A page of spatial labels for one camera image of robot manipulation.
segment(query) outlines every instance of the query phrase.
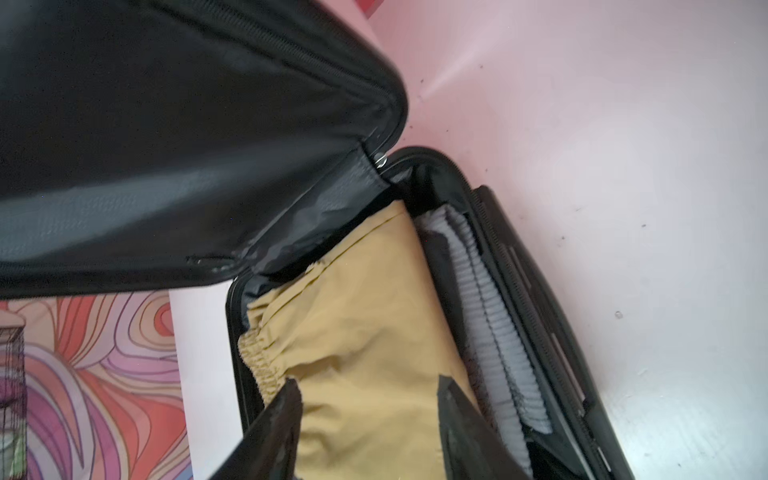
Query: suitcase lid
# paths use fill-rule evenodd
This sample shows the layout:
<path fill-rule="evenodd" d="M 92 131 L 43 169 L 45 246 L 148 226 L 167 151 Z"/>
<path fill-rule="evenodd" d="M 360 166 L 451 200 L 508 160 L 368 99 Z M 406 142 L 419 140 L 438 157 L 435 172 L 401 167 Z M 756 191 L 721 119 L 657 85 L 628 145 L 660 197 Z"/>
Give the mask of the suitcase lid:
<path fill-rule="evenodd" d="M 388 186 L 402 82 L 309 0 L 2 10 L 0 297 L 278 271 Z"/>

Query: folded yellow clothing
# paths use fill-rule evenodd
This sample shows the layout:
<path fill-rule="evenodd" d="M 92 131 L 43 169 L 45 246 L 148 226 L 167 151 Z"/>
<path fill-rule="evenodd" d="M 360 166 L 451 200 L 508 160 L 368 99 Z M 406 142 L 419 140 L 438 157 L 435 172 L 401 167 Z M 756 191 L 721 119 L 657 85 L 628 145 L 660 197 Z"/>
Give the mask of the folded yellow clothing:
<path fill-rule="evenodd" d="M 475 397 L 402 201 L 248 308 L 240 355 L 264 402 L 287 377 L 301 390 L 298 478 L 445 478 L 438 377 Z"/>

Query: black wire basket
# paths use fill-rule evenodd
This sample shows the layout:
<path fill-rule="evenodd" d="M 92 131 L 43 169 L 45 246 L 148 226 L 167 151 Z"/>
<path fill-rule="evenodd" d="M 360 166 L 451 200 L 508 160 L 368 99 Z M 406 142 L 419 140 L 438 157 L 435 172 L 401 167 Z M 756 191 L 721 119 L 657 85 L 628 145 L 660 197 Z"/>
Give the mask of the black wire basket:
<path fill-rule="evenodd" d="M 0 479 L 27 478 L 24 327 L 0 327 Z"/>

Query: open suitcase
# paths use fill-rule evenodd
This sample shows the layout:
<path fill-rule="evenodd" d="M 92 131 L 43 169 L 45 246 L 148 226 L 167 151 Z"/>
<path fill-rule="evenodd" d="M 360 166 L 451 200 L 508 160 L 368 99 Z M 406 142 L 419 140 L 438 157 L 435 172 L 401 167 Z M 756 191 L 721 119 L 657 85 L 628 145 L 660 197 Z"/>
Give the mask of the open suitcase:
<path fill-rule="evenodd" d="M 447 202 L 474 230 L 554 427 L 526 430 L 535 477 L 632 478 L 567 321 L 492 192 L 439 152 L 386 155 L 406 122 L 402 83 L 322 8 L 9 3 L 0 298 L 235 278 L 226 308 L 246 436 L 216 478 L 293 477 L 298 388 L 264 408 L 237 354 L 245 305 L 398 198 L 412 216 Z M 450 382 L 439 401 L 448 478 L 524 478 Z"/>

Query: colorful patterned fabric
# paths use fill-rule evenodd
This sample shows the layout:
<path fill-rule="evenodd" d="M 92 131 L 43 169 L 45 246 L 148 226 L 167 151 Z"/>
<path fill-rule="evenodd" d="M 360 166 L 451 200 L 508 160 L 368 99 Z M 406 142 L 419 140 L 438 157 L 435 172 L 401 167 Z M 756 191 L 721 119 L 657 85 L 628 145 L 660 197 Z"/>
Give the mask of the colorful patterned fabric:
<path fill-rule="evenodd" d="M 188 480 L 165 291 L 0 301 L 25 323 L 30 480 Z"/>

